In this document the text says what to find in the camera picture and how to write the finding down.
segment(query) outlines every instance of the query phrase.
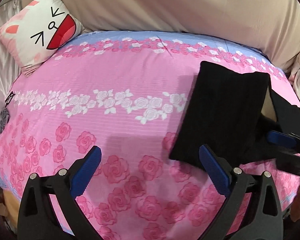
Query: black garment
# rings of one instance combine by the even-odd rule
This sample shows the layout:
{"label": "black garment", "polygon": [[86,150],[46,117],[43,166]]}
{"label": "black garment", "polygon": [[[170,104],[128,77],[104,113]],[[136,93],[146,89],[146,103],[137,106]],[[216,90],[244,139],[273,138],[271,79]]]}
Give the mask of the black garment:
{"label": "black garment", "polygon": [[[269,89],[277,122],[261,114]],[[267,73],[239,74],[203,61],[178,138],[169,158],[203,169],[199,147],[208,144],[231,166],[276,158],[266,132],[300,135],[300,109],[271,89]]]}

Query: bed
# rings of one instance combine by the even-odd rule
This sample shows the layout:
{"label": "bed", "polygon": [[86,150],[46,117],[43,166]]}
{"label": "bed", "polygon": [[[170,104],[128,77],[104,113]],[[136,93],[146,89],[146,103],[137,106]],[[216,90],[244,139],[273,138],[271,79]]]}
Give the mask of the bed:
{"label": "bed", "polygon": [[[0,177],[21,199],[30,173],[69,168],[95,144],[102,162],[77,202],[97,230],[122,240],[151,239],[152,230],[162,232],[161,239],[184,239],[189,232],[197,239],[224,198],[206,173],[168,154],[202,60],[238,73],[269,73],[272,88],[300,106],[283,71],[255,49],[186,33],[88,33],[31,78],[14,82],[13,117],[0,135]],[[273,161],[242,168],[271,171],[282,209],[290,205],[299,177],[276,171]]]}

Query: blue gripper pad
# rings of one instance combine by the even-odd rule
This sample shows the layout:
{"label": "blue gripper pad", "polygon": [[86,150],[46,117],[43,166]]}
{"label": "blue gripper pad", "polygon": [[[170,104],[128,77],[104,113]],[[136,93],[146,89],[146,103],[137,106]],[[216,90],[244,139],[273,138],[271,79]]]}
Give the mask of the blue gripper pad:
{"label": "blue gripper pad", "polygon": [[294,149],[297,146],[297,141],[289,135],[270,131],[267,133],[267,141],[288,149]]}
{"label": "blue gripper pad", "polygon": [[71,180],[70,194],[73,198],[83,194],[101,162],[101,149],[95,146],[94,149],[91,150],[93,150],[93,152]]}
{"label": "blue gripper pad", "polygon": [[231,193],[229,176],[205,145],[202,145],[199,149],[199,159],[218,193],[229,197]]}

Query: pink tongue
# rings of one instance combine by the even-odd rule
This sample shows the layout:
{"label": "pink tongue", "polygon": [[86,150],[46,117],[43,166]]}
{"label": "pink tongue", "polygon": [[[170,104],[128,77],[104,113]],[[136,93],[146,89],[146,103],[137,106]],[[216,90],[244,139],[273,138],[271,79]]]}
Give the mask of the pink tongue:
{"label": "pink tongue", "polygon": [[65,35],[63,35],[63,37],[61,38],[60,41],[60,45],[62,46],[63,44],[65,44],[67,41],[69,41],[69,39],[71,39],[71,37],[74,35],[75,32],[75,26],[72,26],[66,33]]}

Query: pillow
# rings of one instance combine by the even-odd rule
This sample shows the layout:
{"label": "pillow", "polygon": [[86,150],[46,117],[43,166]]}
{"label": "pillow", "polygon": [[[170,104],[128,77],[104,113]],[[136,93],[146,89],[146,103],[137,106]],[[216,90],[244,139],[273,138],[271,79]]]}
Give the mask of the pillow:
{"label": "pillow", "polygon": [[29,76],[82,29],[61,0],[33,0],[0,28],[0,41]]}
{"label": "pillow", "polygon": [[[32,0],[22,0],[27,4]],[[297,0],[62,0],[85,28],[187,32],[261,49],[287,70],[300,52]]]}

